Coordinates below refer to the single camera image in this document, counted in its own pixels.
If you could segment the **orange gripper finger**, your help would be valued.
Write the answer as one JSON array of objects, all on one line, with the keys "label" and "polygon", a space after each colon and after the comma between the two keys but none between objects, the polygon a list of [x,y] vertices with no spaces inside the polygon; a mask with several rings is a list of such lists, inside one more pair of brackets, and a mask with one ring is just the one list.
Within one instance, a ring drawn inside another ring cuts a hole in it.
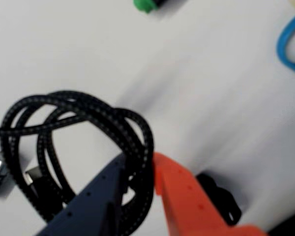
[{"label": "orange gripper finger", "polygon": [[192,173],[169,157],[153,155],[154,187],[171,236],[264,236],[256,226],[228,226]]}]

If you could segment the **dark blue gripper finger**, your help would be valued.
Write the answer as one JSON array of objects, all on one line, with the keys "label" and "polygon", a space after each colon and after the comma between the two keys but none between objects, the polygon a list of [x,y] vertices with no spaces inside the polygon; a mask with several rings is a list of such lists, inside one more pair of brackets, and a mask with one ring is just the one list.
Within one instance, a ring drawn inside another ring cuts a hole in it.
[{"label": "dark blue gripper finger", "polygon": [[127,192],[126,158],[113,159],[39,236],[116,236]]}]

